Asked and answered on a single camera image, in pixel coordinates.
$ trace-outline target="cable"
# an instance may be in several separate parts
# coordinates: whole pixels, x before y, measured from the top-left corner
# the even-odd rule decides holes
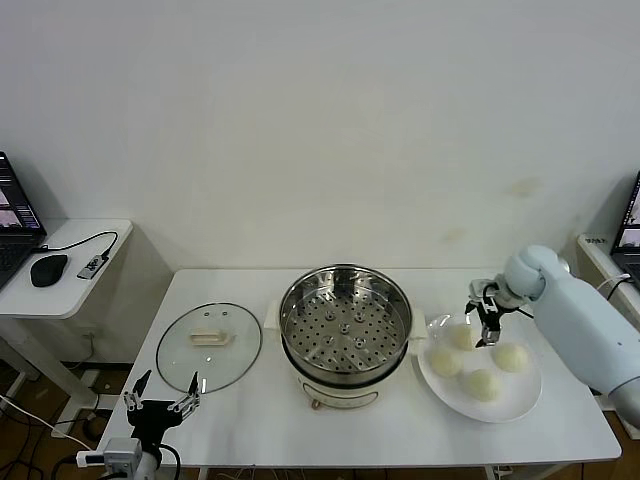
[[[176,473],[173,475],[173,480],[179,480],[180,479],[180,469],[182,468],[182,466],[180,464],[180,454],[171,445],[166,445],[164,443],[160,443],[158,445],[158,447],[164,448],[165,450],[168,450],[173,454],[174,458],[176,459]]]
[[[91,357],[93,357],[95,355],[96,351],[95,351],[95,347],[93,346],[93,333],[89,333],[86,336],[89,337],[89,343],[91,344],[91,353],[89,354],[89,356],[87,358],[83,358],[78,363],[76,363],[74,366],[69,367],[69,370],[75,370],[76,368],[78,368],[80,365],[82,365],[84,362],[86,362],[87,360],[89,360]]]
[[[51,470],[51,480],[56,480],[58,477],[58,470],[62,465],[77,465],[76,456],[75,455],[67,455],[66,457],[61,458],[56,462],[53,466],[53,470]]]
[[[13,397],[9,397],[9,398],[11,398],[11,400],[13,400],[15,403],[18,403],[18,402],[16,401],[16,399],[15,399],[15,398],[13,398]],[[63,402],[62,402],[62,403],[61,403],[61,404],[56,408],[56,410],[55,410],[55,412],[54,412],[54,415],[52,416],[52,418],[51,418],[51,420],[50,420],[51,422],[53,422],[53,419],[55,418],[56,413],[57,413],[57,412],[58,412],[58,411],[59,411],[59,410],[64,406],[64,404],[66,403],[66,401],[67,401],[67,400],[65,399],[65,400],[64,400],[64,401],[63,401]],[[41,428],[41,427],[45,427],[45,425],[36,425],[36,424],[31,423],[31,418],[30,418],[30,417],[28,417],[28,416],[27,416],[27,422],[28,422],[28,423],[25,423],[25,422],[23,422],[23,421],[21,421],[21,420],[18,420],[18,419],[17,419],[17,418],[15,418],[15,417],[11,416],[11,415],[6,411],[6,410],[2,410],[2,412],[3,412],[3,415],[7,417],[7,419],[8,419],[8,420],[11,420],[11,421],[16,422],[16,423],[18,423],[18,424],[20,424],[20,425],[26,425],[27,427],[29,427],[29,429],[27,430],[27,440],[25,440],[26,442],[28,442],[28,439],[29,439],[29,437],[30,437],[31,429],[32,429],[32,428]],[[84,420],[84,419],[66,420],[66,421],[64,421],[64,422],[56,422],[54,425],[60,425],[60,424],[63,424],[63,423],[75,423],[75,422],[80,422],[80,421],[83,421],[83,420]],[[2,471],[3,471],[3,470],[5,470],[6,468],[12,467],[12,466],[14,466],[14,465],[23,465],[23,466],[25,466],[25,467],[28,467],[28,468],[29,468],[29,472],[28,472],[28,474],[27,474],[27,479],[30,479],[30,478],[31,478],[31,471],[32,471],[32,470],[35,470],[36,472],[38,472],[38,473],[40,474],[40,478],[41,478],[41,480],[44,480],[45,475],[44,475],[44,472],[42,471],[42,469],[40,469],[40,468],[36,467],[35,465],[33,465],[33,458],[34,458],[34,455],[35,455],[35,450],[37,449],[38,444],[40,443],[40,440],[42,439],[42,436],[43,436],[44,432],[46,432],[46,429],[44,429],[44,428],[43,428],[43,430],[40,432],[40,435],[38,436],[38,439],[36,440],[36,443],[35,443],[35,445],[34,445],[33,450],[31,451],[31,458],[29,459],[29,462],[24,462],[24,461],[22,461],[22,460],[20,459],[20,457],[21,457],[21,456],[22,456],[22,454],[24,453],[24,448],[23,448],[23,449],[20,451],[20,453],[19,453],[18,457],[17,457],[15,460],[13,460],[13,461],[9,462],[8,464],[6,464],[6,465],[5,465],[5,466],[3,466],[2,468],[0,468],[0,472],[2,472]]]
[[[597,291],[600,291],[602,289],[602,287],[604,287],[607,283],[613,281],[613,280],[621,280],[623,278],[631,278],[631,275],[629,275],[628,273],[621,273],[620,275],[614,275],[613,277],[609,277],[606,280],[604,280],[600,285],[598,285],[596,287]]]
[[[607,295],[607,301],[611,300],[611,297],[613,296],[613,293],[617,290],[617,288],[621,284],[628,283],[628,282],[633,282],[633,280],[631,280],[631,278],[623,278],[618,283],[616,283],[613,287],[611,287],[611,290],[609,291],[609,295]]]
[[[68,398],[65,398],[64,400],[62,400],[62,402],[60,402],[58,404],[58,406],[56,407],[56,409],[53,411],[53,413],[51,414],[51,416],[49,417],[49,422],[53,422],[55,420],[55,418],[59,415],[59,412],[62,411],[62,409],[64,408],[64,406],[67,403]],[[29,457],[29,465],[33,465],[35,458],[36,458],[36,453],[38,451],[38,447],[40,446],[40,442],[42,441],[42,439],[44,438],[44,434],[45,432],[47,432],[46,429],[42,429],[40,431],[40,435],[38,435],[38,438],[36,439],[36,443],[33,445],[33,449],[31,450],[31,456]],[[31,480],[31,469],[29,469],[29,473],[27,475],[27,480]]]
[[[9,469],[7,470],[7,473],[4,474],[4,477],[2,477],[2,480],[6,480],[7,478],[9,478],[9,475],[11,475],[11,472],[13,471],[13,467],[15,467],[16,464],[20,461],[20,457],[22,456],[25,449],[27,448],[27,444],[29,443],[30,437],[31,437],[31,419],[29,419],[29,429],[27,430],[27,438],[24,439],[24,443],[22,444],[22,447],[18,452],[18,456],[16,457],[15,460],[7,463],[4,467],[2,467],[2,470],[4,470],[5,468]]]
[[[93,240],[94,238],[97,238],[97,237],[101,237],[102,235],[114,235],[111,245],[109,245],[107,249],[104,252],[102,252],[102,255],[101,255],[102,258],[106,260],[107,258],[109,258],[109,252],[111,251],[111,248],[113,248],[113,246],[118,241],[118,232],[114,232],[113,230],[107,230],[104,232],[96,233],[95,235],[91,235],[90,237],[85,238],[84,240],[80,240],[79,242],[72,243],[71,245],[67,245],[66,247],[50,248],[49,245],[45,244],[40,247],[36,247],[32,249],[31,253],[62,252],[64,250],[69,250],[71,248],[77,247],[78,245],[82,245],[83,243],[87,243],[88,241]]]
[[[28,415],[28,416],[30,416],[31,418],[34,418],[35,420],[38,420],[38,421],[39,421],[39,422],[41,422],[41,423],[44,423],[46,426],[48,426],[48,427],[49,427],[51,430],[53,430],[54,432],[59,433],[60,435],[62,435],[62,436],[63,436],[63,437],[65,437],[65,438],[68,438],[68,439],[70,439],[70,440],[73,440],[74,442],[76,442],[76,443],[78,443],[78,444],[82,445],[82,446],[83,446],[84,448],[86,448],[87,450],[92,450],[92,448],[91,448],[89,445],[87,445],[86,443],[84,443],[84,442],[82,442],[81,440],[78,440],[77,438],[74,438],[74,437],[72,437],[72,436],[70,436],[70,435],[67,435],[66,433],[61,432],[60,430],[58,430],[56,427],[54,427],[54,426],[53,426],[53,425],[51,425],[50,423],[45,422],[44,420],[42,420],[40,417],[37,417],[36,415],[34,415],[34,414],[32,414],[32,413],[29,413],[29,412],[27,412],[26,410],[24,410],[24,409],[22,409],[22,408],[18,407],[17,405],[15,405],[13,402],[11,402],[11,400],[9,400],[9,399],[8,399],[7,397],[5,397],[4,395],[0,394],[0,398],[1,398],[2,400],[4,400],[5,402],[7,402],[9,405],[11,405],[11,406],[12,406],[13,408],[15,408],[16,410],[19,410],[19,411],[21,411],[22,413],[24,413],[25,415]]]
[[[528,312],[525,312],[524,310],[522,310],[521,308],[516,308],[516,312],[520,312],[521,314],[523,314],[525,317],[529,317],[529,318],[533,318],[533,315],[531,315]]]
[[[491,283],[487,283],[484,288],[482,289],[482,299],[486,302],[487,301],[487,291],[490,288],[493,288],[494,290],[496,289],[496,287],[498,286],[498,284],[496,282],[491,282]]]

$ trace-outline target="electric steamer pot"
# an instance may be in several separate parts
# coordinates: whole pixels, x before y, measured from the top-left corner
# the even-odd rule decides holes
[[[374,401],[406,355],[412,330],[415,337],[425,329],[393,280],[357,265],[323,267],[298,279],[280,303],[277,327],[314,408]]]

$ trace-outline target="black cable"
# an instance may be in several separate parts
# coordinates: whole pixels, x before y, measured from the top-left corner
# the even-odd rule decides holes
[[[83,363],[87,362],[88,360],[91,359],[91,357],[93,357],[96,354],[96,347],[93,344],[93,333],[90,333],[89,335],[87,335],[89,337],[89,347],[91,349],[91,351],[89,352],[89,355],[87,355],[86,357],[84,357],[82,360],[80,360],[78,363],[76,363],[75,365],[71,365],[70,367],[67,367],[67,370],[75,370],[76,368],[78,368],[80,365],[82,365]]]
[[[525,312],[524,310],[522,310],[521,308],[516,308],[517,312],[520,312],[521,314],[523,314],[525,317],[529,317],[529,318],[533,318],[533,315],[531,315],[530,313]]]
[[[9,400],[11,400],[13,403],[15,403],[17,406],[19,406],[19,407],[24,409],[24,407],[22,405],[20,405],[20,403],[15,398],[10,397],[9,395],[4,395],[4,396],[7,397]],[[13,415],[11,415],[9,413],[8,409],[0,408],[0,412],[2,412],[2,417],[7,417],[7,420],[11,420],[12,422],[18,423],[20,425],[25,425],[25,426],[31,425],[31,428],[49,428],[44,423],[32,423],[32,424],[29,424],[27,422],[23,422],[22,420],[18,420],[16,417],[14,417]],[[24,415],[27,418],[27,420],[29,420],[30,417],[28,415],[25,415],[22,412],[18,412],[18,413],[20,413],[20,415]],[[52,425],[55,426],[55,425],[63,425],[65,423],[76,423],[76,422],[82,422],[82,421],[84,421],[84,418],[77,418],[75,420],[65,420],[63,422],[56,422],[56,423],[49,422],[49,423],[51,423]]]
[[[24,453],[25,449],[27,448],[27,444],[29,443],[29,439],[31,438],[31,418],[27,417],[29,420],[29,428],[27,429],[27,438],[24,439],[24,443],[22,444],[22,447],[20,448],[20,451],[18,452],[18,455],[16,456],[15,460],[7,463],[4,467],[2,467],[2,470],[4,470],[5,468],[8,468],[9,470],[7,470],[7,473],[4,474],[4,477],[2,477],[2,480],[6,480],[7,478],[9,478],[9,475],[11,475],[11,472],[13,471],[13,467],[16,466],[16,464],[20,461],[20,457],[22,457],[22,454]]]
[[[9,468],[12,465],[22,465],[23,467],[28,467],[29,466],[28,463],[23,462],[22,460],[12,460],[9,463],[7,463],[4,467],[1,467],[0,468],[0,472],[2,472],[3,470]],[[44,472],[42,471],[41,468],[35,467],[33,465],[31,466],[31,468],[40,474],[40,480],[44,480]]]
[[[182,465],[180,463],[180,454],[171,445],[165,445],[164,443],[161,443],[160,445],[158,445],[158,447],[164,448],[165,450],[168,450],[173,454],[174,458],[176,459],[176,473],[173,476],[173,480],[179,480],[179,478],[180,478],[180,469],[182,468]]]
[[[498,286],[498,284],[495,283],[495,282],[487,283],[484,286],[484,288],[482,289],[482,299],[485,302],[487,301],[487,291],[489,291],[490,288],[493,288],[495,290],[497,286]]]
[[[69,398],[66,397],[57,407],[56,409],[53,411],[53,414],[51,415],[51,417],[49,417],[49,423],[55,421],[56,416],[58,415],[58,412],[64,408],[64,406],[67,404],[67,401],[69,401]],[[33,462],[36,458],[36,450],[38,450],[38,446],[40,445],[40,442],[42,441],[42,439],[44,438],[44,434],[45,432],[48,432],[48,430],[42,429],[40,431],[40,435],[38,435],[38,438],[36,439],[36,443],[33,445],[33,449],[31,450],[31,456],[29,457],[29,473],[27,473],[27,480],[31,480],[31,466],[33,465]]]
[[[46,244],[41,245],[40,247],[36,247],[32,249],[31,253],[62,252],[64,250],[69,250],[70,248],[77,247],[78,245],[82,245],[83,243],[87,243],[88,241],[93,240],[94,238],[97,238],[97,237],[101,237],[102,235],[114,235],[111,245],[109,245],[107,249],[104,252],[102,252],[102,255],[101,255],[102,258],[106,260],[106,258],[108,258],[109,256],[109,252],[111,251],[111,248],[113,248],[113,246],[118,241],[118,232],[114,232],[113,230],[107,230],[104,232],[96,233],[95,235],[91,235],[90,237],[85,238],[84,240],[80,240],[79,242],[72,243],[71,245],[67,245],[66,247],[50,248],[49,245],[46,245]]]
[[[64,458],[61,458],[56,462],[53,466],[53,470],[51,470],[51,480],[56,480],[58,476],[58,470],[62,465],[76,465],[76,456],[75,455],[67,455]]]
[[[611,288],[611,290],[609,291],[609,295],[607,295],[607,301],[611,300],[611,297],[613,296],[613,293],[616,291],[616,289],[623,283],[627,283],[627,282],[633,282],[633,280],[631,278],[623,278],[622,280],[620,280],[618,283],[616,283],[613,288]]]

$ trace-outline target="white wall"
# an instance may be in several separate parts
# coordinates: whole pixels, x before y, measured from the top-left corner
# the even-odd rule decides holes
[[[171,269],[499,265],[617,223],[639,22],[635,0],[4,0],[0,145],[45,215],[131,218]]]

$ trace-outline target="laptop screen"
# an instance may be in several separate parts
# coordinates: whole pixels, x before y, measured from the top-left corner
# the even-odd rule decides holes
[[[622,225],[618,231],[613,252],[638,252],[640,253],[640,172],[636,177],[636,183],[631,192],[631,198],[627,210],[622,218]]]
[[[38,220],[7,156],[0,152],[0,235],[3,233],[42,233]]]

